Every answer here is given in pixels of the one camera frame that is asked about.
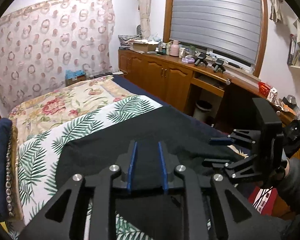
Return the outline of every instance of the sheer curtain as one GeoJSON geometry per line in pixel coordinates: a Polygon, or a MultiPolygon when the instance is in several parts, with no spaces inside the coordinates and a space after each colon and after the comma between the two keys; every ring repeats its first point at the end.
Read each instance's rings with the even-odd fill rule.
{"type": "Polygon", "coordinates": [[[150,36],[150,5],[151,0],[139,0],[140,20],[141,20],[141,34],[143,39],[150,36]]]}
{"type": "Polygon", "coordinates": [[[112,72],[111,0],[50,0],[0,19],[0,99],[10,111],[65,86],[66,70],[112,72]]]}

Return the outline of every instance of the palm leaf blanket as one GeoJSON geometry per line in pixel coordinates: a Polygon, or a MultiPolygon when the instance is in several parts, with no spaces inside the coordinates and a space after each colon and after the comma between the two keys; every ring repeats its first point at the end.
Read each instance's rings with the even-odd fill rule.
{"type": "MultiPolygon", "coordinates": [[[[9,234],[18,239],[19,232],[57,192],[55,174],[63,146],[119,122],[161,107],[147,96],[132,96],[77,117],[39,135],[29,136],[18,149],[18,184],[24,213],[23,223],[8,223],[9,234]]],[[[92,204],[87,210],[84,239],[88,240],[92,204]]],[[[118,240],[150,240],[151,238],[119,214],[116,216],[118,240]]]]}

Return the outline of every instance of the window blind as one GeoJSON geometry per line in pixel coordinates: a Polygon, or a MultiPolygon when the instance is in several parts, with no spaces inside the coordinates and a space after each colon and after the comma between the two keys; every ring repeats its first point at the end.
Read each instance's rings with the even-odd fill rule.
{"type": "Polygon", "coordinates": [[[254,64],[260,15],[260,0],[173,0],[170,39],[254,64]]]}

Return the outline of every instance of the pink bottle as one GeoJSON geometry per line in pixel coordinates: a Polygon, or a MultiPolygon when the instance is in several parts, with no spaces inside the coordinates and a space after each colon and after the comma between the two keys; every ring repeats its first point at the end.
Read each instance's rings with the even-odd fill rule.
{"type": "Polygon", "coordinates": [[[179,41],[173,41],[173,44],[170,48],[170,55],[179,57],[179,41]]]}

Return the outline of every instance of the white wall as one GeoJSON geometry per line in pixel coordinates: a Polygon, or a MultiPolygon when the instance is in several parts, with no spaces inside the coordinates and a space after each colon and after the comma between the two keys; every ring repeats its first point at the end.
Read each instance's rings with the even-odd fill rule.
{"type": "MultiPolygon", "coordinates": [[[[14,0],[3,15],[19,10],[47,0],[14,0]]],[[[118,68],[118,35],[134,35],[136,28],[140,24],[137,0],[112,0],[115,13],[114,33],[109,43],[110,63],[113,69],[118,68]]],[[[0,115],[7,116],[7,110],[3,107],[0,100],[0,115]]]]}
{"type": "Polygon", "coordinates": [[[154,36],[158,34],[158,37],[163,38],[166,0],[151,0],[150,9],[150,32],[154,36]]]}
{"type": "MultiPolygon", "coordinates": [[[[270,17],[271,0],[267,1],[270,17]]],[[[297,29],[293,26],[297,16],[286,2],[282,4],[282,11],[288,25],[276,24],[269,19],[265,58],[259,78],[274,86],[278,90],[279,98],[294,95],[300,106],[300,71],[287,66],[290,33],[297,33],[297,29]]]]}

